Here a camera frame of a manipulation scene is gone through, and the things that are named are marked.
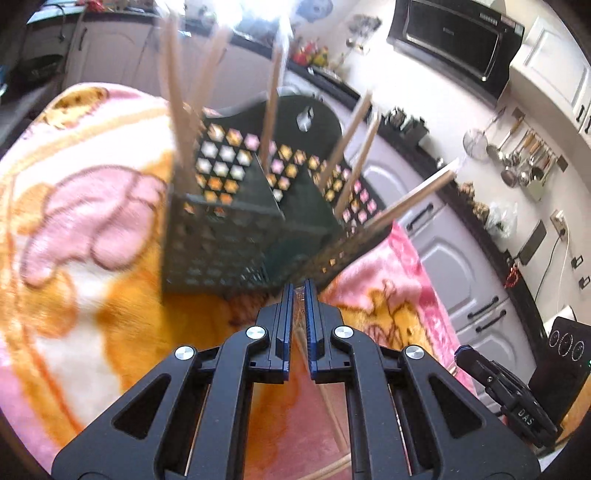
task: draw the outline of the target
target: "wall outlet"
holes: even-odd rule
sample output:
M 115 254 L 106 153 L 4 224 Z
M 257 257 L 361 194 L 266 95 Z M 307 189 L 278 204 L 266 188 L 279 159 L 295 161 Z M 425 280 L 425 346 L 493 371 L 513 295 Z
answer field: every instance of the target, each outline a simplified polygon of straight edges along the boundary
M 567 238 L 567 234 L 569 232 L 568 227 L 566 226 L 566 218 L 564 218 L 564 212 L 562 210 L 555 210 L 550 215 L 550 222 L 556 228 L 556 232 L 558 236 L 564 241 Z

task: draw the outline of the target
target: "black cabinet handle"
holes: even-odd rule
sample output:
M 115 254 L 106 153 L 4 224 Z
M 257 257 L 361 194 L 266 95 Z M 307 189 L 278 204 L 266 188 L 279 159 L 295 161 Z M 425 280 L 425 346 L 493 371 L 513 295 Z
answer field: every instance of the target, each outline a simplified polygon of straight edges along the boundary
M 583 116 L 584 113 L 585 113 L 585 106 L 581 105 L 581 111 L 579 112 L 579 116 L 577 117 L 577 122 L 581 121 L 581 117 Z
M 429 203 L 429 205 L 427 205 L 423 210 L 421 210 L 418 213 L 418 215 L 415 218 L 413 218 L 410 221 L 410 223 L 407 225 L 407 232 L 412 232 L 413 228 L 414 228 L 414 224 L 417 223 L 421 219 L 421 217 L 423 217 L 425 214 L 432 212 L 433 208 L 434 208 L 433 204 Z
M 80 43 L 78 44 L 78 51 L 82 51 L 82 43 L 84 42 L 84 37 L 86 36 L 86 32 L 88 32 L 88 28 L 84 27 L 84 31 L 82 32 L 82 35 L 80 36 Z
M 488 322 L 486 325 L 483 325 L 482 327 L 476 327 L 476 333 L 480 333 L 483 330 L 486 330 L 488 327 L 492 327 L 496 322 L 501 320 L 505 315 L 507 315 L 507 311 L 501 310 L 499 316 L 496 319 L 491 320 L 490 322 Z
M 491 300 L 490 303 L 484 305 L 480 310 L 477 310 L 475 312 L 470 312 L 468 314 L 468 320 L 473 319 L 474 317 L 479 316 L 481 313 L 484 313 L 485 311 L 487 311 L 489 308 L 491 308 L 496 302 L 499 301 L 499 297 L 498 296 L 494 296 Z

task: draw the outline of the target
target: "orange blanket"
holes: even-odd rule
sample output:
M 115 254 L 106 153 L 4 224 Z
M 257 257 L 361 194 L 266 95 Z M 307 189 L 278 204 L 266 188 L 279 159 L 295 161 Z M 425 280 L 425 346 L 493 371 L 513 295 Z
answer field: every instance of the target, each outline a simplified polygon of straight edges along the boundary
M 0 408 L 48 470 L 176 346 L 220 345 L 266 301 L 161 298 L 173 145 L 165 100 L 85 84 L 54 100 L 0 161 Z M 323 299 L 378 343 L 418 343 L 452 367 L 457 338 L 397 227 Z M 316 387 L 297 348 L 291 360 L 290 382 L 255 391 L 247 478 L 347 467 L 342 392 Z

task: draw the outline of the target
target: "power cord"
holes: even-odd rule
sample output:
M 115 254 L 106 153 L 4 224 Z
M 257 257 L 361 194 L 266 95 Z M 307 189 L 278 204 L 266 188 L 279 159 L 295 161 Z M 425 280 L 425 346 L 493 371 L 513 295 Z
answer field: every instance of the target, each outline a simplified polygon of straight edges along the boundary
M 559 312 L 560 308 L 560 290 L 562 288 L 562 276 L 564 275 L 564 268 L 566 266 L 566 258 L 569 256 L 569 245 L 570 245 L 570 232 L 566 233 L 566 250 L 564 252 L 564 261 L 562 262 L 562 270 L 560 271 L 560 281 L 558 282 L 558 296 L 556 298 L 556 313 Z
M 546 270 L 544 272 L 544 275 L 542 275 L 542 280 L 540 281 L 540 286 L 538 287 L 538 291 L 535 292 L 535 297 L 534 297 L 534 302 L 538 301 L 538 295 L 540 294 L 540 290 L 542 288 L 542 285 L 544 284 L 544 280 L 546 278 L 546 275 L 548 274 L 548 270 L 550 269 L 550 265 L 552 264 L 552 257 L 554 257 L 554 251 L 556 250 L 556 245 L 558 245 L 558 242 L 560 242 L 560 239 L 562 238 L 562 236 L 566 233 L 566 231 L 564 231 L 564 229 L 560 232 L 560 234 L 558 235 L 558 238 L 556 239 L 556 242 L 554 243 L 554 246 L 552 247 L 552 253 L 550 254 L 550 260 L 548 262 L 548 266 L 546 267 Z

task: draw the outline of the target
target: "perforated basket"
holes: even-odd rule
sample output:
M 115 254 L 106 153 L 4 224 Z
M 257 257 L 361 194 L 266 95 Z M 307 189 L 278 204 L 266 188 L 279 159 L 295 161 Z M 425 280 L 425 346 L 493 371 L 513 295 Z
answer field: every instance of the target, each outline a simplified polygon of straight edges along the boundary
M 298 123 L 303 112 L 312 120 L 305 129 Z M 200 195 L 180 192 L 182 173 L 175 170 L 168 192 L 164 291 L 273 293 L 306 276 L 324 285 L 383 238 L 354 235 L 380 210 L 363 180 L 355 185 L 343 219 L 335 219 L 332 207 L 348 168 L 338 167 L 323 193 L 314 184 L 341 138 L 334 112 L 310 97 L 281 97 L 266 178 L 253 134 L 261 131 L 264 113 L 265 102 L 258 102 L 204 120 L 195 152 Z

